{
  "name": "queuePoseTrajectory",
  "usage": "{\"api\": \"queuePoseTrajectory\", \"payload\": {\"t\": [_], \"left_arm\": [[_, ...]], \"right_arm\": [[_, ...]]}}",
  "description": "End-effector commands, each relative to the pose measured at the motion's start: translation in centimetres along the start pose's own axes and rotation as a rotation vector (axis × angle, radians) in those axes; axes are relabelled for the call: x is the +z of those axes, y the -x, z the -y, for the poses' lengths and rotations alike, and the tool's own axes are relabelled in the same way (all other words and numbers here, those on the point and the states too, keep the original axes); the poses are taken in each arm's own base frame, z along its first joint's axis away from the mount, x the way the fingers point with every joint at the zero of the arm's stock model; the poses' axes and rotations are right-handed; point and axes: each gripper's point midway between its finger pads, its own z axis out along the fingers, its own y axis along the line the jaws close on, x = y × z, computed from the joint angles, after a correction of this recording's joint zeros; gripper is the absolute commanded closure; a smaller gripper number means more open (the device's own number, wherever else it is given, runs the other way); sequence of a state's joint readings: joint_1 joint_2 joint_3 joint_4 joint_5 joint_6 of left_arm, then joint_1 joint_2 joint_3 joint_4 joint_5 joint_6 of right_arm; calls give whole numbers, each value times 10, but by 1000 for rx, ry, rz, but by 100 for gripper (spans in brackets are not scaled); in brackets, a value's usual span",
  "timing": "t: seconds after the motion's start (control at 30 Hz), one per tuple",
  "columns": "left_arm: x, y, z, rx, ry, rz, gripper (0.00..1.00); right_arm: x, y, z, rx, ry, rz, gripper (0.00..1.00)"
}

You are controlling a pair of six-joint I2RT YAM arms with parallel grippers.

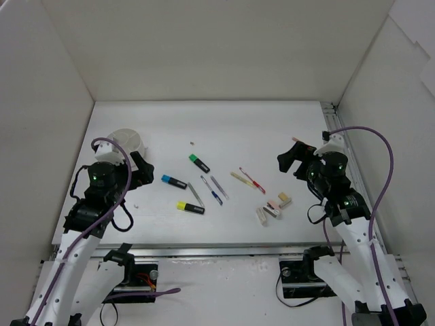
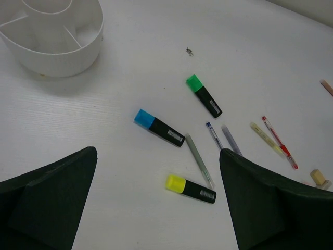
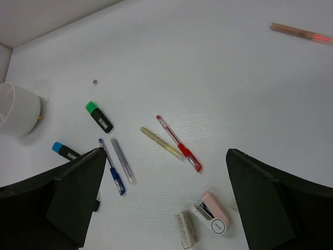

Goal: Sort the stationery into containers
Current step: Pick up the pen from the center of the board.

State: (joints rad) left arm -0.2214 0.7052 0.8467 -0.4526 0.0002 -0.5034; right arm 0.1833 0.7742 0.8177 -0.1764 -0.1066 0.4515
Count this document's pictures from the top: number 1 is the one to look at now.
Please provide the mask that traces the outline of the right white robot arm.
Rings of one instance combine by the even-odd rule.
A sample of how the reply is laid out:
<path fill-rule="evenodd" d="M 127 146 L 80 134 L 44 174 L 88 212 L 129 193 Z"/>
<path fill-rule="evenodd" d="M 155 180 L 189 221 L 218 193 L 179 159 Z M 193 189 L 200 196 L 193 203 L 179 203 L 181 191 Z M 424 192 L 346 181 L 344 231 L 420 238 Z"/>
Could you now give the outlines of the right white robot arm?
<path fill-rule="evenodd" d="M 372 233 L 368 206 L 346 176 L 347 156 L 315 151 L 298 141 L 278 155 L 279 169 L 286 173 L 300 162 L 294 176 L 324 202 L 326 217 L 344 240 L 359 278 L 354 279 L 327 246 L 304 251 L 302 275 L 322 279 L 350 311 L 353 325 L 422 325 L 427 319 L 424 307 L 412 303 L 397 279 L 397 266 Z"/>

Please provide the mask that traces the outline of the blue cap highlighter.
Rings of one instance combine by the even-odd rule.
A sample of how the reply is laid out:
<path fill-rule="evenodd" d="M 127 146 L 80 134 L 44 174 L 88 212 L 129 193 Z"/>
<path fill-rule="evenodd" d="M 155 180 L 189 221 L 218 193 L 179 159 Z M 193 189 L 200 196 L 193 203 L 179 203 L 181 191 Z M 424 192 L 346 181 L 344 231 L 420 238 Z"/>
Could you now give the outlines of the blue cap highlighter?
<path fill-rule="evenodd" d="M 180 181 L 180 180 L 173 178 L 173 177 L 170 177 L 168 175 L 163 175 L 161 177 L 161 181 L 166 183 L 166 184 L 177 187 L 179 189 L 186 189 L 188 186 L 187 183 L 184 183 L 183 181 Z"/>

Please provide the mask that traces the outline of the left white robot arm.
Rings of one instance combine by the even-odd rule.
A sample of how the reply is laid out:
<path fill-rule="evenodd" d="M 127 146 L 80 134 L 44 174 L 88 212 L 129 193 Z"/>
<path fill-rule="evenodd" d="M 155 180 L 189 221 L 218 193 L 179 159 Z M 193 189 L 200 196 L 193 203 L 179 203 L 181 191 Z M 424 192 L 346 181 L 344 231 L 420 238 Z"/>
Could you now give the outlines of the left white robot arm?
<path fill-rule="evenodd" d="M 118 285 L 133 282 L 135 257 L 131 245 L 121 244 L 104 258 L 91 282 L 81 279 L 98 247 L 114 211 L 124 207 L 130 190 L 153 182 L 154 167 L 138 151 L 126 154 L 123 163 L 95 162 L 88 166 L 90 185 L 66 217 L 58 255 L 37 299 L 12 325 L 86 325 L 95 310 L 111 300 Z"/>

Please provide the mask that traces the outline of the yellow cap highlighter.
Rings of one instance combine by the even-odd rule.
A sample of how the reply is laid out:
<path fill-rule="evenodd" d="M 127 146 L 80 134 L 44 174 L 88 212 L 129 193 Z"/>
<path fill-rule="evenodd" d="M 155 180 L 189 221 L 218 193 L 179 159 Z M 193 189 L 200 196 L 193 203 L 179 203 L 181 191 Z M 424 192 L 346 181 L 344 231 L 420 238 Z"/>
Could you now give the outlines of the yellow cap highlighter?
<path fill-rule="evenodd" d="M 178 202 L 177 209 L 180 211 L 186 211 L 189 213 L 195 213 L 199 215 L 203 215 L 205 213 L 205 209 L 203 207 L 190 204 L 187 202 Z"/>

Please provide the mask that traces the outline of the green cap highlighter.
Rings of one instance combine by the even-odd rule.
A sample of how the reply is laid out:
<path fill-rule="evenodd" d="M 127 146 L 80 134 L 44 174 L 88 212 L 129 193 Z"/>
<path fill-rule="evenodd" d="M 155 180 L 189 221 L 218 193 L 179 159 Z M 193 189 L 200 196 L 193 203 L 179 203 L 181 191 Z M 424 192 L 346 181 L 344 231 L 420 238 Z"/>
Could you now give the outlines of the green cap highlighter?
<path fill-rule="evenodd" d="M 193 153 L 190 154 L 188 158 L 193 164 L 195 164 L 197 167 L 199 167 L 204 173 L 210 172 L 210 168 L 200 158 L 198 158 Z"/>

